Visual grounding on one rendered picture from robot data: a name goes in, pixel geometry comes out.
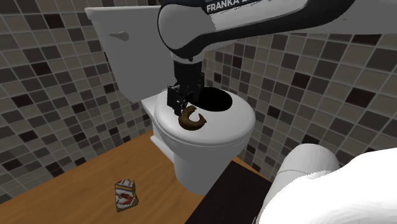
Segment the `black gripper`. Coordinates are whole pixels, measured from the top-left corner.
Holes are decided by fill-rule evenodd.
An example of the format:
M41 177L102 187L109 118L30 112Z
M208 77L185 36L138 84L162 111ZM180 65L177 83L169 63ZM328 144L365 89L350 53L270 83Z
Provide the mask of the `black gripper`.
M183 64L175 60L174 76L177 83L167 87L167 105L174 110L176 116L181 116L188 104L186 95L183 94L199 91L204 87L202 62Z

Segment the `brown croissant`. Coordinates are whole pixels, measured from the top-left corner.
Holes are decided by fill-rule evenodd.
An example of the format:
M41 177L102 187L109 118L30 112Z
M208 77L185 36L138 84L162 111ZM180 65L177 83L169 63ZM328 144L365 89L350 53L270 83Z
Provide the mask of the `brown croissant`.
M179 125L184 128L185 130L199 130L201 129L206 123L207 120L201 115L198 114L199 120L198 121L193 121L190 119L190 115L196 111L196 107L191 105L186 107L181 115L178 118Z

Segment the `white toilet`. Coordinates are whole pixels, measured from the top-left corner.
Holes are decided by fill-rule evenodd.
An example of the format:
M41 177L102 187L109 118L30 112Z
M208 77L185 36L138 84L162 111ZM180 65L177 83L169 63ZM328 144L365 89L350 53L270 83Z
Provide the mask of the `white toilet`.
M247 145L255 114L241 97L207 87L191 120L205 118L198 130L186 130L167 105L167 87L176 82L178 58L158 33L159 6L92 7L85 10L106 52L119 91L141 102L153 124L152 141L174 164L179 182L206 194L229 161Z

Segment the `red white patterned carton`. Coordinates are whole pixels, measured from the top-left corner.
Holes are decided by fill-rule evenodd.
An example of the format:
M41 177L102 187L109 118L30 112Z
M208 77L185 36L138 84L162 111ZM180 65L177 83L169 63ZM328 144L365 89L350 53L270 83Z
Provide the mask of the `red white patterned carton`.
M116 212L122 212L137 206L139 199L136 194L136 184L130 179L122 179L115 183Z

